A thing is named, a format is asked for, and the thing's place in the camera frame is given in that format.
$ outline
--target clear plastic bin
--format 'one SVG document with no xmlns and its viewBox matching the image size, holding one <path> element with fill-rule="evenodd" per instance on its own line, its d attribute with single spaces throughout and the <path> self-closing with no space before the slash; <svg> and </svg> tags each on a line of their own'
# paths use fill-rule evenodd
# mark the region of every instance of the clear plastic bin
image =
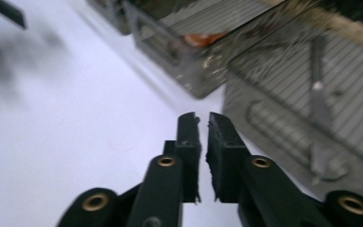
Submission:
<svg viewBox="0 0 363 227">
<path fill-rule="evenodd" d="M 235 57 L 223 113 L 316 195 L 363 195 L 363 45 L 331 15 L 309 9 Z"/>
<path fill-rule="evenodd" d="M 87 2 L 122 34 L 130 34 L 123 9 L 123 0 L 87 0 Z"/>
<path fill-rule="evenodd" d="M 226 81 L 232 57 L 275 29 L 273 21 L 288 20 L 280 14 L 291 2 L 297 1 L 128 0 L 125 7 L 137 46 L 203 98 Z"/>
</svg>

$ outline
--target white table surface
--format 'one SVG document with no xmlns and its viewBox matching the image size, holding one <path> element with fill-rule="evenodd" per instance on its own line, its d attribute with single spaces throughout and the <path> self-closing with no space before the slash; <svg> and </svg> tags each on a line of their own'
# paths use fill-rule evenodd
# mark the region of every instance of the white table surface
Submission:
<svg viewBox="0 0 363 227">
<path fill-rule="evenodd" d="M 82 192 L 132 188 L 188 112 L 203 203 L 184 205 L 182 226 L 241 226 L 236 205 L 214 202 L 204 157 L 224 87 L 192 98 L 84 0 L 11 2 L 28 30 L 0 17 L 0 226 L 56 226 Z"/>
</svg>

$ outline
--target gray plastic container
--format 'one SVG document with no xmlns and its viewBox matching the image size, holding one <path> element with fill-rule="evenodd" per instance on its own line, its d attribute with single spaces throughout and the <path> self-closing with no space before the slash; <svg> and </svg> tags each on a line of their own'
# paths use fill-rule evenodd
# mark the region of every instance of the gray plastic container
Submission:
<svg viewBox="0 0 363 227">
<path fill-rule="evenodd" d="M 321 198 L 363 195 L 363 45 L 324 30 L 316 10 L 230 62 L 223 113 Z"/>
<path fill-rule="evenodd" d="M 280 12 L 292 1 L 275 7 L 260 0 L 138 2 L 125 1 L 137 46 L 191 95 L 203 98 L 226 81 L 232 57 L 275 29 L 272 21 L 288 19 Z M 188 41 L 194 35 L 220 38 L 196 46 Z"/>
<path fill-rule="evenodd" d="M 123 0 L 87 0 L 87 2 L 122 34 L 130 34 Z"/>
</svg>

